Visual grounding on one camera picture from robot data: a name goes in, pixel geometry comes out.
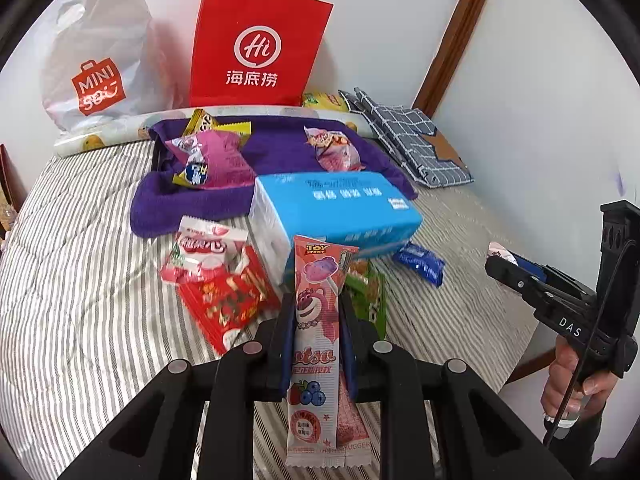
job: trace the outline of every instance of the yellow snack package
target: yellow snack package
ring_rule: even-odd
[[[348,112],[347,103],[339,95],[326,94],[324,92],[312,92],[302,95],[304,108],[316,108],[318,110],[335,110],[336,112]]]
[[[232,123],[232,124],[219,124],[214,126],[212,130],[217,132],[233,132],[240,137],[240,148],[242,148],[251,137],[251,123],[249,121],[245,123]]]
[[[204,130],[210,130],[219,124],[214,116],[207,114],[202,108],[196,108],[193,111],[189,124],[187,124],[187,127],[182,132],[182,136],[186,137],[187,135],[197,134]]]

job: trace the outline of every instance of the tissue box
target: tissue box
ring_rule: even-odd
[[[272,283],[293,272],[294,235],[357,246],[357,258],[398,250],[422,217],[384,176],[370,171],[281,173],[255,179],[249,224]]]

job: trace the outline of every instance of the black cable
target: black cable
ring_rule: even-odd
[[[620,256],[616,260],[616,265],[613,268],[613,273],[611,275],[611,279],[607,284],[607,290],[604,293],[604,297],[602,298],[602,303],[600,303],[600,307],[598,309],[598,317],[596,318],[596,322],[593,325],[593,328],[589,332],[589,338],[587,339],[587,346],[585,346],[585,350],[578,359],[578,364],[575,367],[574,373],[571,376],[571,381],[569,381],[569,385],[566,388],[564,393],[564,397],[562,398],[562,402],[560,403],[560,407],[556,412],[556,416],[554,417],[554,423],[551,428],[546,432],[544,439],[542,440],[542,444],[548,448],[551,444],[551,440],[558,429],[558,424],[560,424],[560,420],[562,419],[562,415],[564,414],[564,410],[566,409],[567,404],[569,403],[569,399],[571,398],[571,393],[575,388],[575,383],[578,381],[578,376],[582,372],[582,368],[584,367],[584,362],[586,361],[587,355],[591,348],[591,343],[593,342],[593,337],[595,336],[596,330],[598,329],[598,325],[600,323],[600,318],[602,317],[602,313],[604,312],[604,307],[607,304],[607,300],[609,299],[609,293],[611,292],[613,281],[618,273],[618,268],[620,267],[620,263],[622,262],[622,258],[625,256],[626,252],[630,247],[635,246],[636,242],[633,240],[628,240],[625,245],[622,247],[620,251]]]

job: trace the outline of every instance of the striped bedsheet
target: striped bedsheet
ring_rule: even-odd
[[[152,149],[137,142],[49,161],[0,260],[0,424],[36,480],[59,475],[169,361],[216,358],[158,278],[172,237],[137,238],[129,227]],[[536,326],[530,308],[484,273],[489,241],[514,245],[468,186],[421,190],[415,205],[424,222],[414,241],[447,262],[444,284],[436,290],[388,256],[374,260],[388,277],[387,338],[420,359],[462,358],[497,391]],[[248,227],[245,218],[226,223]],[[360,411],[371,466],[312,470],[284,466],[284,402],[257,403],[254,476],[377,478],[379,408]]]

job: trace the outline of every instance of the finger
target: finger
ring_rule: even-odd
[[[569,343],[566,341],[564,337],[561,335],[556,336],[556,358],[560,352],[562,352],[565,348],[569,346]]]
[[[605,390],[592,396],[591,399],[589,399],[587,405],[584,407],[584,412],[580,417],[588,418],[598,413],[602,408],[604,408],[604,405],[606,404],[610,394],[610,391]]]
[[[549,416],[556,416],[560,404],[562,404],[562,394],[556,391],[548,383],[545,386],[545,390],[542,393],[540,403],[545,410],[545,413]],[[577,399],[570,399],[564,409],[565,413],[577,413],[580,411],[580,401]]]
[[[613,390],[618,382],[618,378],[608,370],[601,370],[588,377],[582,383],[582,391],[585,395],[594,395],[600,392],[609,392]]]
[[[549,366],[549,378],[547,384],[551,386],[556,392],[561,395],[564,395],[569,382],[571,381],[571,377],[573,372],[568,370],[567,368],[558,364],[558,362],[554,361]],[[572,399],[581,399],[584,396],[582,391],[574,388],[571,392]]]
[[[578,354],[561,336],[556,340],[556,362],[572,372],[578,365]]]

